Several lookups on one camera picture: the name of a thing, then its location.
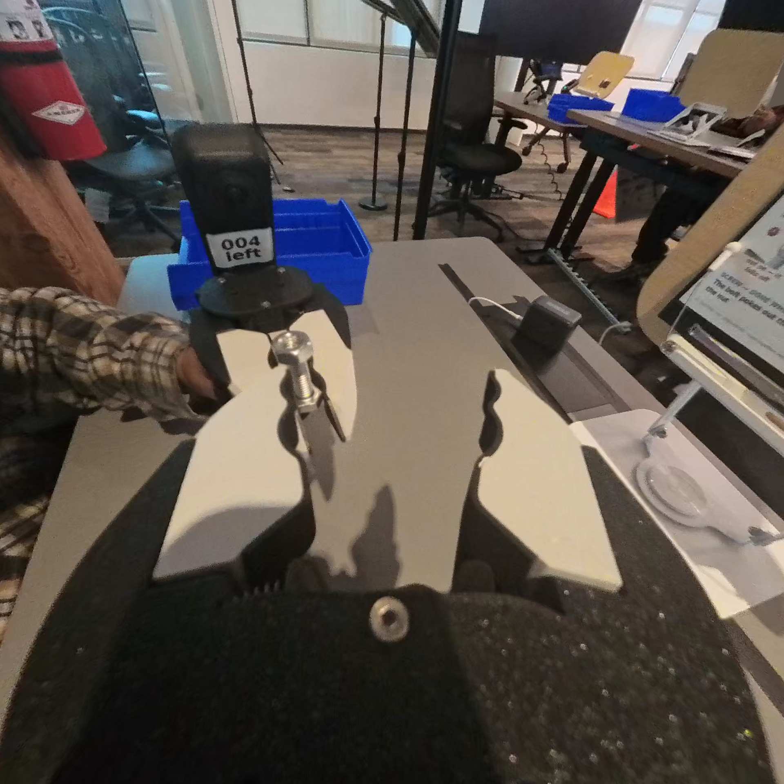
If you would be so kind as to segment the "blue plastic bin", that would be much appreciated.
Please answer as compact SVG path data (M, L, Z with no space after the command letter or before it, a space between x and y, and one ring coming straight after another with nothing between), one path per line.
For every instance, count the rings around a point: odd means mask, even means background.
M274 198L278 262L307 272L345 306L365 299L372 247L348 203L323 198ZM196 290L211 276L207 251L187 200L180 201L179 258L168 266L171 300L179 311L197 307Z

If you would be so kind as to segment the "orange traffic cone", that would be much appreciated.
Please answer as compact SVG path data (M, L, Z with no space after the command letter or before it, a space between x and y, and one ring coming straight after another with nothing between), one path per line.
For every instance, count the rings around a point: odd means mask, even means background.
M616 221L617 218L617 201L618 201L618 174L617 168L613 171L608 181L605 183L603 191L601 192L596 204L593 207L593 213L608 221Z

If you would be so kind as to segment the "black power adapter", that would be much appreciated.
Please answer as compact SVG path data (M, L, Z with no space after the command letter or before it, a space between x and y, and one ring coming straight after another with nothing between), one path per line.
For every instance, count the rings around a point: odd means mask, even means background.
M532 300L511 338L521 354L533 350L543 357L554 357L566 347L583 315L560 301L542 295Z

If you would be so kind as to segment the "perforated metal rail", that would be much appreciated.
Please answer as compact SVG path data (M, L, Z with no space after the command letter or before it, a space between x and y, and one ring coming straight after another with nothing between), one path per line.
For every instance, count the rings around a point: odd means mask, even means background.
M617 326L622 323L618 316L607 306L598 294L593 291L589 283L581 276L577 269L575 269L568 260L565 260L558 250L547 249L545 254L546 257L561 270L574 287L578 289L583 299L602 316L608 325Z

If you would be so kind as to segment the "large black monitor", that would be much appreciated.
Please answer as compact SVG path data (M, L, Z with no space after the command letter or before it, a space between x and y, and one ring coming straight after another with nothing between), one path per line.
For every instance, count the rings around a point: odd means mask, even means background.
M586 65L618 53L641 1L486 1L479 34L495 53L525 60Z

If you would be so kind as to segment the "person's left hand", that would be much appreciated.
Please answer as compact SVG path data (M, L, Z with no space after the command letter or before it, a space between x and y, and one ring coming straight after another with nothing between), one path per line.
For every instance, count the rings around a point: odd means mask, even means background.
M217 400L214 382L192 347L178 354L175 371L184 394L211 401Z

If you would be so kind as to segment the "black stand pole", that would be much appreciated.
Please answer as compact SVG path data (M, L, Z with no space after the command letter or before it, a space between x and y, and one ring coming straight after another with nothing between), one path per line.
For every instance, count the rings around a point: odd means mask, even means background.
M408 44L407 76L406 76L406 84L405 84L403 125L401 127L401 145L400 145L399 152L397 154L397 186L396 186L396 200L395 200L395 209L394 209L393 241L398 241L400 236L405 167L407 163L407 152L408 152L409 118L410 118L410 109L411 109L411 102L412 102L413 79L414 79L416 48L417 48L417 33L413 27L409 27L408 30L410 33L410 38Z
M368 212L382 212L387 209L387 202L378 194L378 172L379 172L379 146L380 146L380 126L381 126L381 109L383 104L383 75L384 75L384 61L386 54L386 28L387 18L389 16L390 7L383 2L378 1L362 1L369 8L375 10L379 14L379 55L377 67L377 88L376 88L376 111L373 119L374 124L374 140L373 140L373 162L372 162L372 180L371 180L371 193L368 198L359 201L358 205Z

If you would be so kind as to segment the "wooden post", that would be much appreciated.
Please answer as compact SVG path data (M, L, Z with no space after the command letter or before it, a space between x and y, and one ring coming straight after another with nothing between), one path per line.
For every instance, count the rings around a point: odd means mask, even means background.
M62 164L23 157L2 131L1 287L59 287L113 306L124 283Z

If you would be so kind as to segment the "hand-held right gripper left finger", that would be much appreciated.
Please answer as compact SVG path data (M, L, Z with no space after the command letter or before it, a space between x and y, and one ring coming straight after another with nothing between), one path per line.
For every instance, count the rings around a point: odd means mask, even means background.
M292 413L285 379L283 367L263 367L199 430L153 579L283 579L307 550L314 523L302 464L281 439Z

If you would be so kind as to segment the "black metal frame post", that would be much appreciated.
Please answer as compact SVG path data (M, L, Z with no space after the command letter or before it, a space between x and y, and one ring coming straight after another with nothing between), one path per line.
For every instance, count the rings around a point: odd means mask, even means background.
M437 154L441 144L442 126L446 103L448 102L452 62L455 55L456 38L462 9L462 1L444 2L444 14L439 36L426 140L423 150L423 163L419 177L415 217L412 225L412 240L415 241L424 240L426 234Z

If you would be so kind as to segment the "black office chair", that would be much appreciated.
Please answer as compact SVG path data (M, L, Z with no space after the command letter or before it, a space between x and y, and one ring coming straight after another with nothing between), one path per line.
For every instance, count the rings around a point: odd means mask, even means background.
M96 223L112 238L135 229L161 234L178 250L181 232L172 226L180 207L172 191L180 187L165 127L155 112L128 107L115 93L100 130L109 132L107 151L71 168L76 188Z
M505 145L487 142L495 109L495 38L459 31L441 123L436 166L449 183L448 196L433 203L428 217L456 214L462 232L467 215L485 223L503 240L503 227L472 194L487 179L518 171L522 158Z

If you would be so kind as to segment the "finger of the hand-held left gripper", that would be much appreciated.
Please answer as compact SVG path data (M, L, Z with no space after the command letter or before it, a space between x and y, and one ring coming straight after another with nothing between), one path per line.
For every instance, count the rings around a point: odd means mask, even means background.
M259 398L281 398L281 366L267 334L230 329L217 336L227 368L230 398L251 391Z
M358 408L354 356L324 310L300 316L293 327L305 332L313 346L314 372L325 384L325 394L342 441L350 440Z

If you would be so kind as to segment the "wooden office desk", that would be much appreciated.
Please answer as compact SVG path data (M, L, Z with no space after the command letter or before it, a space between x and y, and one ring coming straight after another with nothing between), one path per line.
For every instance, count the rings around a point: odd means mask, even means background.
M525 132L529 125L535 125L539 131L524 141L520 148L520 155L527 157L533 149L553 132L561 138L563 162L557 170L565 172L572 162L569 137L573 126L553 119L548 111L546 102L530 103L523 93L506 92L498 93L494 100L492 118L498 121L498 130L495 134L495 145L505 146L509 134L513 129Z
M585 155L561 203L542 249L519 249L527 263L549 265L551 250L570 260L613 171L624 169L653 183L710 203L720 186L736 178L749 163L690 147L655 134L651 123L611 112L570 111L584 126L579 135Z

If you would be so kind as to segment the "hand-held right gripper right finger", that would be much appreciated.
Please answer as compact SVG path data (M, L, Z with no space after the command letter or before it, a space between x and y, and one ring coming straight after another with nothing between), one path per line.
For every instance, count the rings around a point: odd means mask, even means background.
M476 465L475 557L501 591L562 579L618 591L622 577L583 446L553 408L510 372L488 374L485 431Z

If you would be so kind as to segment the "steel hex bolt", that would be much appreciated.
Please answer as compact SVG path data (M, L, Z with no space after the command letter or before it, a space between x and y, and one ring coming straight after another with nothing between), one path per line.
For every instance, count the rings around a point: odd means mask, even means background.
M288 373L292 399L295 395L305 397L318 388L313 380L310 362L313 344L307 333L289 330L278 334L271 342L271 349L279 365Z

